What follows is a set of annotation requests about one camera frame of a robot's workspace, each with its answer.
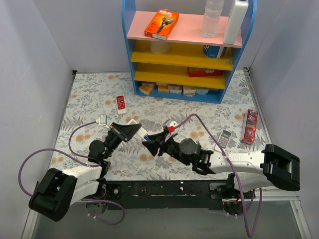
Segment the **white remote control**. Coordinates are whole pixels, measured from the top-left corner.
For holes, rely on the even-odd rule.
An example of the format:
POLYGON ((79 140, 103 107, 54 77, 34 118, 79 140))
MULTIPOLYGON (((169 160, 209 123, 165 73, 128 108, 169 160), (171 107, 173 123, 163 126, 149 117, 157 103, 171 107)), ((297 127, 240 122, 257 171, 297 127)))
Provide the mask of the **white remote control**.
MULTIPOLYGON (((131 124, 138 124, 134 119, 131 119, 127 125, 131 125, 131 124)), ((138 135, 143 141, 146 141, 145 140, 145 136, 149 135, 149 133, 141 126, 141 128, 137 131, 136 135, 138 135)))

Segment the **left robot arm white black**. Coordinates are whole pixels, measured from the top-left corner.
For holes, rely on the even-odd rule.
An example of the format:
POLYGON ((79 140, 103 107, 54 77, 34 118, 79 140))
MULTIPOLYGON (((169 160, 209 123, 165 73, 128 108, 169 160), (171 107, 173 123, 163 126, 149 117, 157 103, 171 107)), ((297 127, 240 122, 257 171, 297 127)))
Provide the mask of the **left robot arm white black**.
POLYGON ((104 141, 94 140, 89 145, 88 161, 93 164, 62 171, 49 169, 34 190, 29 208, 57 222, 77 201, 87 196, 103 198, 106 193, 104 176, 111 165, 107 159, 123 141, 133 138, 141 127, 140 123, 112 123, 104 141))

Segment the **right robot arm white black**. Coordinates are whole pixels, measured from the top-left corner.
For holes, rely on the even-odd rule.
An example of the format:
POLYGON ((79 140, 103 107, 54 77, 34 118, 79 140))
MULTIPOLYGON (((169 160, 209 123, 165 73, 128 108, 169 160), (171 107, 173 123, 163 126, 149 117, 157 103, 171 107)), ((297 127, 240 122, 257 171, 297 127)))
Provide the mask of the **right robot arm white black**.
POLYGON ((152 156, 166 153, 201 175, 233 172, 238 175, 226 184, 226 194, 231 198, 256 188, 277 187, 285 191, 300 190, 300 159, 274 144, 248 153, 230 153, 204 150, 191 138, 176 142, 173 136, 161 132, 150 135, 143 146, 152 156))

